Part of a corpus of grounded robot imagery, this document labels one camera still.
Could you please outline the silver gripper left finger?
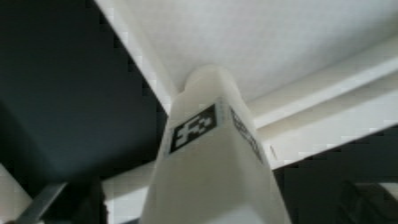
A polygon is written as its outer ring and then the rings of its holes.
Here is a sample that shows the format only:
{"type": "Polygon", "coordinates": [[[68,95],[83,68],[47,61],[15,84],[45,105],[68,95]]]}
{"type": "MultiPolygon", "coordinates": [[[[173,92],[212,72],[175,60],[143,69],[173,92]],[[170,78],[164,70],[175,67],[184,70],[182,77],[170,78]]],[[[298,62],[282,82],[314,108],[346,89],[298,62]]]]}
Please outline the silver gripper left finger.
{"type": "Polygon", "coordinates": [[[97,179],[49,184],[10,224],[108,224],[97,179]]]}

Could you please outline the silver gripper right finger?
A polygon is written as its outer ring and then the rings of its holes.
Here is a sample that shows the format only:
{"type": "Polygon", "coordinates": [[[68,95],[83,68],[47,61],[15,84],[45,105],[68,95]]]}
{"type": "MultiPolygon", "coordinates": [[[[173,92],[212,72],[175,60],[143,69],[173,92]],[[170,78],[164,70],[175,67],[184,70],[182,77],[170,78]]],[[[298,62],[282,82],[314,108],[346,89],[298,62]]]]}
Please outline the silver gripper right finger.
{"type": "Polygon", "coordinates": [[[398,224],[398,199],[376,183],[344,183],[339,224],[398,224]]]}

